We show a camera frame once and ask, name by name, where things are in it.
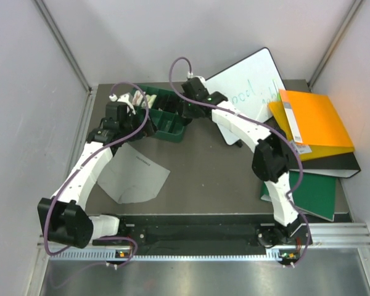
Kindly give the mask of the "grey underwear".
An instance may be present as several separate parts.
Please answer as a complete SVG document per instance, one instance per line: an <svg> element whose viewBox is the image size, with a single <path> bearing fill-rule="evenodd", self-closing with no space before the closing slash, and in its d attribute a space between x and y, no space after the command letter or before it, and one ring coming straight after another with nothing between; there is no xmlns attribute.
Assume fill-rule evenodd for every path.
<svg viewBox="0 0 370 296"><path fill-rule="evenodd" d="M104 167L97 184L116 203L136 204L156 198L169 174L170 170L124 144Z"/></svg>

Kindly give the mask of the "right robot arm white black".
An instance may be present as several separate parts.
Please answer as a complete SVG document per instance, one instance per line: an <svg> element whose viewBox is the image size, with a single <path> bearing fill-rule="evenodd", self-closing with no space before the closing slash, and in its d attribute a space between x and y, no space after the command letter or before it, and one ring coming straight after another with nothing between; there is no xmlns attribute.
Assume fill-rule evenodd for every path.
<svg viewBox="0 0 370 296"><path fill-rule="evenodd" d="M193 77L182 84L183 115L190 118L208 118L230 130L253 153L252 170L262 180L273 204L274 220L278 224L275 235L279 242L289 244L298 236L302 222L292 197L300 185L290 185L289 153L293 148L284 133L242 114L222 93L209 93L200 78Z"/></svg>

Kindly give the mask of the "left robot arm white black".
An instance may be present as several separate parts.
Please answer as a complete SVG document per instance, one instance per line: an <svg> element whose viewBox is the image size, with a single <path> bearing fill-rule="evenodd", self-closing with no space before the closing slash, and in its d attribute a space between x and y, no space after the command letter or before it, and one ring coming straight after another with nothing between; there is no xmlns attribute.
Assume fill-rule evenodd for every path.
<svg viewBox="0 0 370 296"><path fill-rule="evenodd" d="M84 248L91 241L107 237L122 244L128 231L120 219L109 214L89 216L86 203L99 175L126 142L156 133L148 107L135 108L123 101L109 102L99 126L89 132L83 151L63 185L37 206L44 246L49 242L66 248Z"/></svg>

